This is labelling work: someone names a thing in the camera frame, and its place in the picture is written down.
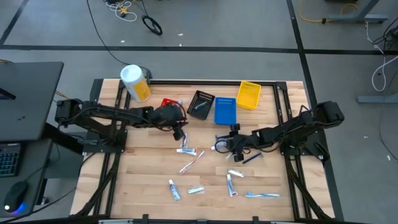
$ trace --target blue light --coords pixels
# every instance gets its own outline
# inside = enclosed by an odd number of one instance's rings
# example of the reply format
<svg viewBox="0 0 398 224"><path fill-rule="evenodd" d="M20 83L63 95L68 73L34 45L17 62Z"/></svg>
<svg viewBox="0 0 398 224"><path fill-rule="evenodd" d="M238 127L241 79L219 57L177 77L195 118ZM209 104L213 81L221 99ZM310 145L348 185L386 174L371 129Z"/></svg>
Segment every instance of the blue light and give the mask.
<svg viewBox="0 0 398 224"><path fill-rule="evenodd" d="M19 206L19 208L18 208L17 210L15 210L14 212L12 212L11 215L18 215L18 214L20 214L21 212L23 212L24 209L25 209L25 202L23 202L23 203Z"/></svg>

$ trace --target floor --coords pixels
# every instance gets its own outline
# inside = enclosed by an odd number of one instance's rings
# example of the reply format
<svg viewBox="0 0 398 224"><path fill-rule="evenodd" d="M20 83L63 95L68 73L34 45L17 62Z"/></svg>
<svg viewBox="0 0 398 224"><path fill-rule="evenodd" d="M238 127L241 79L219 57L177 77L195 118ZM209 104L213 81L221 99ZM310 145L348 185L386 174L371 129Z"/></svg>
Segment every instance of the floor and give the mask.
<svg viewBox="0 0 398 224"><path fill-rule="evenodd" d="M355 100L358 95L378 94L372 88L371 74L382 64L382 57L370 53L374 49L365 38L363 24L305 22L299 18L301 0L291 0L305 51L330 50L305 55L310 83L302 67L303 58L298 54L289 1L146 0L149 15L164 30L161 37L146 29L140 21L142 11L135 5L131 11L139 19L132 23L116 18L102 1L90 0L90 6L106 45L133 47L114 51L115 56L150 68L155 78L302 80L308 93L312 88L315 90L318 102L336 101L346 120L341 126L326 130L326 138L344 218L352 222L395 223L398 162L381 144L379 128L389 149L398 155L394 139L398 106L359 105ZM361 7L368 1L359 0L357 4ZM25 7L15 22L13 17L21 4ZM82 100L88 99L93 79L119 76L123 64L100 47L85 1L2 0L0 5L0 34L15 23L4 43L0 41L0 58L13 62L64 62L58 90ZM303 0L302 14L321 19L338 14L342 5ZM397 8L395 0L383 0L376 5L372 12L388 14L390 19L370 25L372 39L382 35L397 17ZM344 13L354 13L354 9L347 7ZM179 46L182 51L155 48ZM199 51L200 48L190 47L215 48ZM334 54L333 50L343 53ZM352 50L359 52L352 55ZM386 67L388 83L397 69L398 61ZM376 83L381 84L381 77L376 78ZM390 89L396 91L397 80ZM50 123L54 112L55 107L50 111ZM76 182L77 177L52 180L45 195L58 198ZM65 217L72 199L73 195L69 195L27 220Z"/></svg>

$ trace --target wooden table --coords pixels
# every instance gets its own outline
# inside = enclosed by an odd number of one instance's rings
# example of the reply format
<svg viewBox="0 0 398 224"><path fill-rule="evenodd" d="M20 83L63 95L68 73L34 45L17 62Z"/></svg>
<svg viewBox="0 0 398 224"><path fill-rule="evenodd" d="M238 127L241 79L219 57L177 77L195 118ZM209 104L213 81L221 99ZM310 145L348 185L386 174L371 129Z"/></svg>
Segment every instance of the wooden table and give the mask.
<svg viewBox="0 0 398 224"><path fill-rule="evenodd" d="M103 80L99 103L114 106L119 80ZM302 82L287 82L293 116L297 116L301 105L307 105L307 97ZM131 107L160 106L163 98L183 100L185 109L189 106L197 90L215 96L236 97L239 86L218 85L151 85L152 96L145 103L131 101ZM180 142L174 141L171 133L157 129L134 129L128 127L126 150L121 156L116 190L114 193L112 218L141 218L149 214L156 219L206 219L206 220L293 220L289 187L284 158L279 151L265 154L246 165L226 160L225 154L211 151L215 135L225 135L228 126L214 123L214 105L206 121L188 115L189 124L183 127L188 134L188 147L195 147L204 155L184 174L179 170L189 163L193 156L177 154ZM272 88L262 87L258 107L246 110L237 107L237 122L240 133L250 134L251 130L278 125L275 99ZM248 158L256 154L252 150ZM83 166L73 201L71 214L79 211L98 186L103 154L96 154ZM333 216L331 199L326 184L323 166L313 156L302 157L303 170L308 191L319 206L329 216ZM229 197L226 186L226 171L238 169L245 177L233 177L237 197ZM169 189L172 179L181 195L175 202ZM189 188L204 185L204 194L187 194ZM277 198L246 198L247 192L256 194L280 194ZM300 214L304 217L301 195L296 189ZM106 193L101 204L104 211Z"/></svg>

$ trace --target black basket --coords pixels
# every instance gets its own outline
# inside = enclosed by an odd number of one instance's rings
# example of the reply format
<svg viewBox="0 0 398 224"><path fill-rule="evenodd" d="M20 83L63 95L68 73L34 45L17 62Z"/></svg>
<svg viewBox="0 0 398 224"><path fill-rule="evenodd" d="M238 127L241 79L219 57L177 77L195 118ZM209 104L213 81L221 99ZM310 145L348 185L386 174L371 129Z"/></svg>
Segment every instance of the black basket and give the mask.
<svg viewBox="0 0 398 224"><path fill-rule="evenodd" d="M193 96L191 104L189 105L187 113L193 116L194 118L198 118L200 120L206 120L215 98L216 97L213 95L197 90L195 96ZM207 102L205 106L201 107L199 110L195 110L196 106L201 105L204 102Z"/></svg>

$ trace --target yellow label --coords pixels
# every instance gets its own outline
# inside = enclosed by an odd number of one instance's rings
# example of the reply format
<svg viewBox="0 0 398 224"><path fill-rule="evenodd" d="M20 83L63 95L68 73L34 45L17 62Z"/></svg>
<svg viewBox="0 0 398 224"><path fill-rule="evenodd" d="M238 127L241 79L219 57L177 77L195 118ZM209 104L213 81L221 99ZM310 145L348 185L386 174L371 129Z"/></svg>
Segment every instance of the yellow label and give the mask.
<svg viewBox="0 0 398 224"><path fill-rule="evenodd" d="M139 100L141 100L141 101L146 100L150 95L149 86L148 86L147 82L145 81L145 78L143 78L139 83L136 83L135 85L133 85L132 88L136 92Z"/></svg>

